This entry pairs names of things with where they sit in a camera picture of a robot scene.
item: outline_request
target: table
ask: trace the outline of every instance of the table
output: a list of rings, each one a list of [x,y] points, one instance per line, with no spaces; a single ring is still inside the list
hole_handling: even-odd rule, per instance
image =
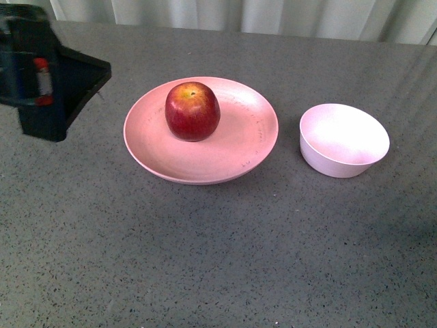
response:
[[[0,108],[0,326],[437,327],[437,48],[53,22],[112,78],[65,141]],[[241,82],[279,136],[244,176],[156,177],[128,153],[126,114],[183,77]],[[366,111],[387,156],[350,179],[299,150],[320,103]]]

